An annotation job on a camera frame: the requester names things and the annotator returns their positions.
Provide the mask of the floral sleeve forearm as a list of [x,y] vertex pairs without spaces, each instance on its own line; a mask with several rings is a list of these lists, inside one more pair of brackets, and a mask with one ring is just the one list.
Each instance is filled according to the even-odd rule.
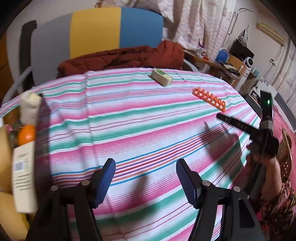
[[261,201],[260,214],[270,240],[295,240],[295,190],[288,178],[278,196]]

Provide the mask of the person right hand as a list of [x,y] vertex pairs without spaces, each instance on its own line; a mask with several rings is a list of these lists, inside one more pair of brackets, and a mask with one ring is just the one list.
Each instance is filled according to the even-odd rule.
[[265,182],[261,189],[261,199],[264,201],[271,201],[277,197],[282,188],[282,180],[280,173],[280,165],[276,157],[271,158],[268,155],[252,152],[251,150],[256,147],[254,142],[247,145],[247,149],[250,153],[246,156],[245,170],[248,175],[253,171],[253,166],[256,162],[260,161],[266,168]]

